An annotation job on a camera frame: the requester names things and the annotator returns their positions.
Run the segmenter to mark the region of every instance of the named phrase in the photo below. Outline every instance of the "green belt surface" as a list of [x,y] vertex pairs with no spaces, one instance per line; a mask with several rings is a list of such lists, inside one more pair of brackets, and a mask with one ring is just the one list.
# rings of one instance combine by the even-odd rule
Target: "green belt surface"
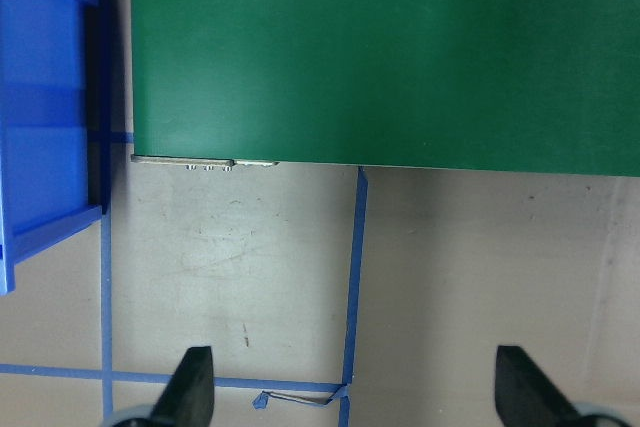
[[640,0],[132,0],[135,153],[640,175]]

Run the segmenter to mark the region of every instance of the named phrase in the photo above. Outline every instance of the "floor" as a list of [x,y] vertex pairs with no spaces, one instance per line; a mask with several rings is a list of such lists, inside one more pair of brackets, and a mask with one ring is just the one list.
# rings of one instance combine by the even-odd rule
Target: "floor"
[[[113,130],[131,132],[128,75],[121,87]],[[357,169],[188,172],[132,164],[126,140],[111,151],[112,342],[94,225],[21,264],[0,298],[0,363],[24,366],[0,374],[3,424],[99,425],[105,349],[116,410],[152,403],[162,384],[136,375],[171,373],[191,345],[213,346],[218,377],[339,383]],[[500,343],[524,346],[572,400],[640,424],[640,180],[366,173],[352,426],[498,427]],[[258,393],[217,388],[212,425],[337,425],[337,403],[257,411]]]

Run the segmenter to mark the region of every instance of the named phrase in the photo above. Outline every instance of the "floor tile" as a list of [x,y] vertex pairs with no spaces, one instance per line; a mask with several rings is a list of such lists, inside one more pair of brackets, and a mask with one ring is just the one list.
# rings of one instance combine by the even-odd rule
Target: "floor tile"
[[339,380],[356,169],[188,172],[114,152],[116,368],[168,372],[210,344],[220,376]]
[[619,179],[617,187],[582,394],[629,404],[640,396],[640,179]]
[[100,224],[16,267],[0,297],[0,363],[100,368]]
[[2,425],[93,427],[102,421],[101,383],[0,374]]
[[356,411],[459,425],[464,409],[432,423],[437,406],[473,400],[488,419],[503,343],[579,393],[615,179],[367,171]]

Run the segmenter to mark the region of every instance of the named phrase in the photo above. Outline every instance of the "scuff mark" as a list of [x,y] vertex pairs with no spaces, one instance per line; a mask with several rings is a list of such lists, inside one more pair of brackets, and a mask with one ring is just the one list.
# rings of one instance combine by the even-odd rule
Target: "scuff mark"
[[249,334],[247,333],[247,326],[245,323],[242,323],[242,330],[244,331],[244,345],[249,347]]
[[[217,260],[212,263],[199,263],[193,265],[192,261],[188,258],[188,253],[183,253],[180,256],[180,267],[178,270],[172,270],[169,272],[164,272],[161,275],[153,276],[149,280],[166,280],[170,276],[180,275],[180,276],[188,276],[192,278],[201,278],[201,279],[218,279],[218,280],[232,280],[236,279],[238,272],[226,272],[213,269],[214,267],[226,267],[228,263],[234,263],[241,261],[245,255],[252,254],[254,252],[260,251],[263,249],[264,245],[258,245],[252,249],[246,250],[244,252],[240,252],[239,254],[231,255],[230,257],[225,257],[224,259]],[[247,275],[251,274],[251,265],[245,265],[245,272]]]
[[619,220],[624,220],[628,215],[629,206],[629,182],[622,177],[617,177],[613,185],[613,191],[609,200],[609,219],[607,222],[607,235],[604,246],[602,247],[602,256],[600,260],[600,269],[598,272],[598,280],[596,283],[595,298],[591,311],[591,322],[589,325],[589,334],[585,346],[585,354],[582,361],[582,385],[592,384],[594,374],[594,364],[597,360],[596,352],[600,345],[603,335],[603,327],[606,325],[607,304],[612,296],[612,278],[616,264],[616,254],[624,249],[619,248],[621,240],[624,239],[624,229],[618,227]]

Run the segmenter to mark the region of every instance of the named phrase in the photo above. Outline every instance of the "blue plastic bin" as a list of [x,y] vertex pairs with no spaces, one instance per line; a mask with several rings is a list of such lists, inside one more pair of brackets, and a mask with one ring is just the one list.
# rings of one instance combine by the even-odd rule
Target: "blue plastic bin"
[[100,218],[88,205],[83,9],[2,0],[0,295],[15,265]]

